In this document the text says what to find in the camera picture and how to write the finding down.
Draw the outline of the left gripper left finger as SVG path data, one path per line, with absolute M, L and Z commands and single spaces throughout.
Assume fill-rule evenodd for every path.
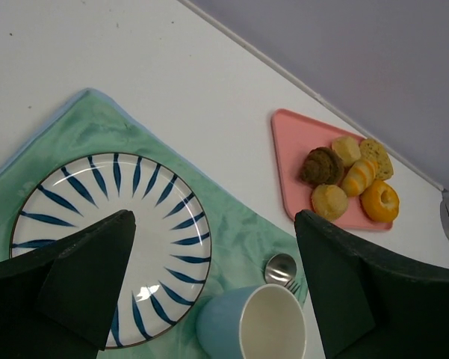
M 70 236 L 0 262 L 0 358 L 96 358 L 134 243 L 120 210 Z

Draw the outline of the round muffin front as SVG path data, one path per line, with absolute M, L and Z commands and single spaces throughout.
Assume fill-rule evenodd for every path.
M 340 218 L 349 206 L 345 192 L 337 185 L 319 185 L 312 192 L 312 208 L 328 221 Z

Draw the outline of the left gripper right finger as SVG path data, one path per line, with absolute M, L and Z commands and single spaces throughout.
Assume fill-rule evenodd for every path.
M 449 358 L 449 269 L 309 210 L 294 227 L 327 358 Z

